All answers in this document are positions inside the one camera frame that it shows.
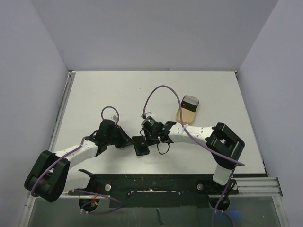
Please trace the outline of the black leather card holder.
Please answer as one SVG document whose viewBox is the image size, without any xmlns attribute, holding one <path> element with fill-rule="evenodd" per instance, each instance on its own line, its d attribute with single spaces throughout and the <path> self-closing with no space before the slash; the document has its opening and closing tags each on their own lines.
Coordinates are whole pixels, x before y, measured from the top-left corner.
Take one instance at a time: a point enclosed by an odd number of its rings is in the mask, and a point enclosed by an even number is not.
<svg viewBox="0 0 303 227">
<path fill-rule="evenodd" d="M 150 153 L 144 136 L 133 136 L 132 140 L 134 141 L 133 146 L 137 156 L 144 156 Z"/>
</svg>

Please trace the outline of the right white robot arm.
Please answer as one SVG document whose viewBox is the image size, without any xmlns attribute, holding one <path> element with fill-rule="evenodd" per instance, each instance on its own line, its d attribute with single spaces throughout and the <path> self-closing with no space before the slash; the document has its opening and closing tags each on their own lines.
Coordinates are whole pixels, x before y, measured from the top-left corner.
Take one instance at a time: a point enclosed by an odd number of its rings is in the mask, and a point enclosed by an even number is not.
<svg viewBox="0 0 303 227">
<path fill-rule="evenodd" d="M 217 163 L 211 181 L 211 189 L 215 193 L 226 190 L 234 169 L 244 166 L 239 158 L 245 142 L 224 123 L 219 122 L 212 127 L 182 125 L 172 121 L 163 124 L 148 116 L 141 126 L 149 146 L 160 143 L 187 143 L 210 151 Z"/>
</svg>

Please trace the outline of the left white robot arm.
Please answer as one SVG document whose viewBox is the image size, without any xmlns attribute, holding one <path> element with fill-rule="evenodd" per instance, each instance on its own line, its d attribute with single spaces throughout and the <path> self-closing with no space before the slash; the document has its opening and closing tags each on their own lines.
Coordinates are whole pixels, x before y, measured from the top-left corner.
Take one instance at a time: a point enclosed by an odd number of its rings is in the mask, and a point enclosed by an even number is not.
<svg viewBox="0 0 303 227">
<path fill-rule="evenodd" d="M 109 146 L 122 149 L 134 143 L 117 123 L 103 120 L 99 129 L 83 137 L 78 145 L 61 151 L 45 150 L 40 153 L 25 180 L 24 188 L 30 191 L 32 196 L 41 197 L 48 202 L 54 202 L 63 192 L 74 189 L 92 194 L 97 183 L 90 179 L 89 174 L 72 177 L 68 176 L 69 170 L 87 159 L 97 157 Z"/>
</svg>

